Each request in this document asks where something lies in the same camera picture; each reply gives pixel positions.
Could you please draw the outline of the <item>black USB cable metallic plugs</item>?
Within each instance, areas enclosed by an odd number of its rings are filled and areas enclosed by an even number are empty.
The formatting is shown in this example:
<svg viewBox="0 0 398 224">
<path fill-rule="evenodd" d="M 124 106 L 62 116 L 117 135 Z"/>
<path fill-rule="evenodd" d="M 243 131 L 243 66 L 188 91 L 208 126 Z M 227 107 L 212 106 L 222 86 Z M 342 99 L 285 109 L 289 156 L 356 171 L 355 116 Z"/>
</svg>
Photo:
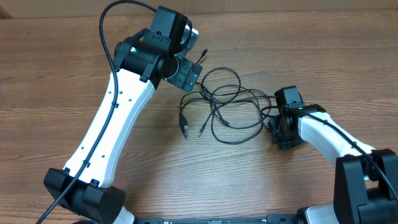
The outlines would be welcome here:
<svg viewBox="0 0 398 224">
<path fill-rule="evenodd" d="M 206 79 L 214 72 L 226 71 L 233 74 L 236 78 L 236 84 L 226 84 L 221 85 L 214 90 L 209 89 L 205 85 Z M 206 75 L 198 82 L 200 87 L 199 94 L 203 101 L 209 102 L 211 112 L 208 116 L 207 121 L 203 125 L 206 127 L 207 123 L 210 123 L 210 130 L 213 137 L 221 143 L 224 144 L 241 144 L 252 140 L 261 134 L 262 131 L 269 131 L 271 126 L 268 122 L 275 116 L 271 114 L 271 111 L 276 108 L 276 105 L 272 103 L 274 99 L 273 96 L 267 94 L 266 92 L 257 88 L 246 88 L 242 85 L 242 79 L 237 71 L 229 67 L 216 67 L 211 69 Z M 228 119 L 223 116 L 221 110 L 229 106 L 242 106 L 242 105 L 253 105 L 256 114 L 257 121 L 247 124 L 247 125 L 235 125 L 228 121 Z M 215 130 L 215 122 L 219 121 L 221 124 L 226 126 L 228 129 L 233 131 L 244 131 L 248 129 L 253 129 L 254 133 L 249 136 L 242 138 L 240 140 L 226 140 L 220 138 Z"/>
</svg>

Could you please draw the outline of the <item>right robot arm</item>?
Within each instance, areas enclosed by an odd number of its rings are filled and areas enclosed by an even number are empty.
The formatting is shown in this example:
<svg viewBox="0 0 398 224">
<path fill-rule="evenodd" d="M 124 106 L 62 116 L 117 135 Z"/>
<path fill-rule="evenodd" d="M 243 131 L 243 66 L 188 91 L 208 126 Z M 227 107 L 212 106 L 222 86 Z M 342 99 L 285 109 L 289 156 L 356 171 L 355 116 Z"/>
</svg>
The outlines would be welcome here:
<svg viewBox="0 0 398 224">
<path fill-rule="evenodd" d="M 301 208 L 287 222 L 397 223 L 397 154 L 354 138 L 320 105 L 306 105 L 296 86 L 274 98 L 272 142 L 284 151 L 307 142 L 335 168 L 332 202 Z"/>
</svg>

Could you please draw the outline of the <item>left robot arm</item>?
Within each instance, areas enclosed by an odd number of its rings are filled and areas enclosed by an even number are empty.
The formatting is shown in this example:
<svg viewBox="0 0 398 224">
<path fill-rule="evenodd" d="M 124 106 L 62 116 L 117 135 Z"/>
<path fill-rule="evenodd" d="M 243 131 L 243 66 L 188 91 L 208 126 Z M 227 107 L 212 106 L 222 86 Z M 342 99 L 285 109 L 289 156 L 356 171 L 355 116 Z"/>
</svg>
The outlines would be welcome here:
<svg viewBox="0 0 398 224">
<path fill-rule="evenodd" d="M 183 14 L 154 9 L 149 28 L 126 37 L 106 57 L 111 67 L 102 103 L 75 153 L 62 169 L 49 169 L 44 185 L 54 205 L 83 223 L 134 223 L 126 194 L 113 186 L 119 157 L 143 107 L 161 81 L 191 91 L 202 71 L 186 58 L 198 32 Z"/>
</svg>

